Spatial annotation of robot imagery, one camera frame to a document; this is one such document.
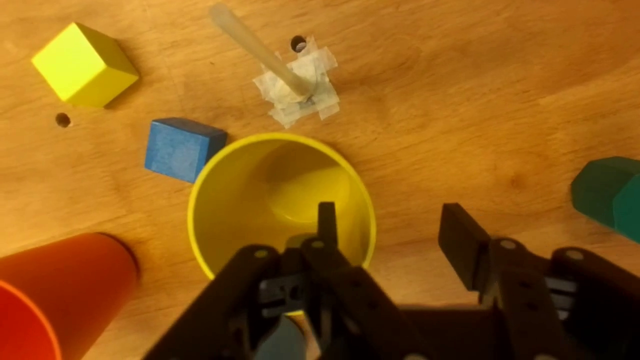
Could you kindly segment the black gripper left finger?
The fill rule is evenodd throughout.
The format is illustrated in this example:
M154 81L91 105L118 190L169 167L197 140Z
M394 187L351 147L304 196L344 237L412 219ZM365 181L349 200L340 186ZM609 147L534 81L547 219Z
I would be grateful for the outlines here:
M144 360L249 360L288 311L306 315L322 360L400 360L394 305L339 249L332 201L319 203L319 228L298 246L239 249Z

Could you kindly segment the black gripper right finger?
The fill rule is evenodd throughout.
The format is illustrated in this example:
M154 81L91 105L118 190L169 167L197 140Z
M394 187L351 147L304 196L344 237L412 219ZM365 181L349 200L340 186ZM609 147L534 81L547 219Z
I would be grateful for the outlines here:
M499 315L513 360L640 360L640 278L596 252L551 257L492 237L444 203L438 243L469 289Z

